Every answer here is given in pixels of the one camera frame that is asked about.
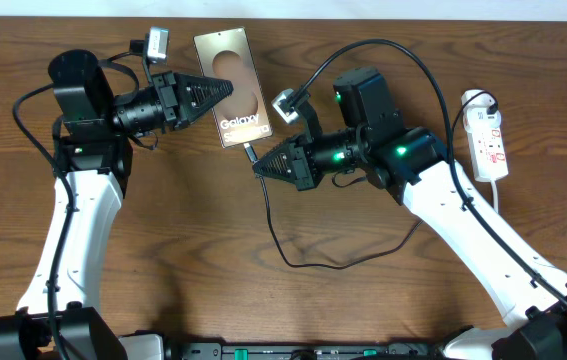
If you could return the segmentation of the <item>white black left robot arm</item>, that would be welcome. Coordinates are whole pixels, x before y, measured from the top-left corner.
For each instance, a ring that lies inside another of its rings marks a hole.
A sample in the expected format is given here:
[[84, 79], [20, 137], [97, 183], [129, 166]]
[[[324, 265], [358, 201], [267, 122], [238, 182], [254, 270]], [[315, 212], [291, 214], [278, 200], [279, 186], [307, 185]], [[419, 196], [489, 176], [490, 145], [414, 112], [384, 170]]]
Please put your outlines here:
[[49, 64], [61, 115], [44, 152], [55, 177], [52, 221], [36, 272], [16, 311], [0, 316], [0, 359], [168, 359], [153, 332], [118, 336], [100, 313], [100, 280], [132, 156], [147, 135], [189, 127], [233, 92], [228, 80], [172, 71], [146, 87], [112, 92], [119, 56], [70, 50]]

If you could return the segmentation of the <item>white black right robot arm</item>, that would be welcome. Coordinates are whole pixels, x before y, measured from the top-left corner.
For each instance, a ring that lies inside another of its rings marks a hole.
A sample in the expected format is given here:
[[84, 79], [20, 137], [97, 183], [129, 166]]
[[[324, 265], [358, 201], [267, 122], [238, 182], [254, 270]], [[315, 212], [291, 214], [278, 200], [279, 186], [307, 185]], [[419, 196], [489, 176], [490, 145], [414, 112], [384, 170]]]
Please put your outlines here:
[[504, 323], [461, 331], [438, 347], [440, 356], [567, 359], [567, 274], [504, 221], [433, 133], [404, 125], [375, 68], [346, 72], [333, 88], [345, 128], [324, 133], [307, 94], [284, 90], [273, 107], [304, 130], [263, 155], [254, 171], [302, 191], [328, 173], [361, 169], [429, 225], [479, 280]]

